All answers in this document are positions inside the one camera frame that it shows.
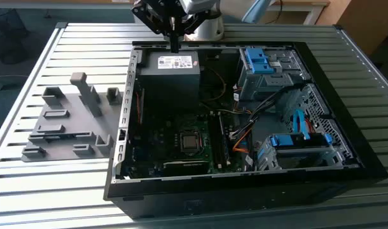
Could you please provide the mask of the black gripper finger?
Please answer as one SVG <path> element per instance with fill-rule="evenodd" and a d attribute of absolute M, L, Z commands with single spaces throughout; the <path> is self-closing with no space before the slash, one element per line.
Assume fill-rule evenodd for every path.
<path fill-rule="evenodd" d="M 174 29 L 174 7 L 171 1 L 134 1 L 131 11 L 155 34 L 163 34 L 170 41 L 171 52 L 176 52 L 176 31 Z"/>
<path fill-rule="evenodd" d="M 211 18 L 211 14 L 195 14 L 190 19 L 175 19 L 175 53 L 180 50 L 180 37 L 192 34 L 202 23 Z"/>

